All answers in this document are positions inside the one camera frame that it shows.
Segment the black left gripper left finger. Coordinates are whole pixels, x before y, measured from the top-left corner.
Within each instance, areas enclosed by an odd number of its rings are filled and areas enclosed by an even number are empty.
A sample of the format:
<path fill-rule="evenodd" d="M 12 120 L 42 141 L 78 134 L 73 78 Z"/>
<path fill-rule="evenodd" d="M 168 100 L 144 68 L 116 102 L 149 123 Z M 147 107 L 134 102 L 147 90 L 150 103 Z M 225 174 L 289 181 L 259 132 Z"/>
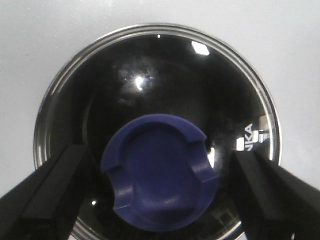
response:
<path fill-rule="evenodd" d="M 69 145 L 0 199 L 2 240 L 67 240 L 90 182 L 84 145 Z"/>

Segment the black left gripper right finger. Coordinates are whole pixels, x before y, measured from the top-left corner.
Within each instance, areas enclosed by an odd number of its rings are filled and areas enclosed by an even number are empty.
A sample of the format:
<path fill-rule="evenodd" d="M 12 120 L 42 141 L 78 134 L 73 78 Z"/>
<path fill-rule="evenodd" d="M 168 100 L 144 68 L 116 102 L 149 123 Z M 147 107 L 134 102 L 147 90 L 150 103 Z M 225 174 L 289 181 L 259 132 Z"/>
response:
<path fill-rule="evenodd" d="M 235 151 L 229 185 L 248 240 L 318 240 L 320 191 L 254 151 Z"/>

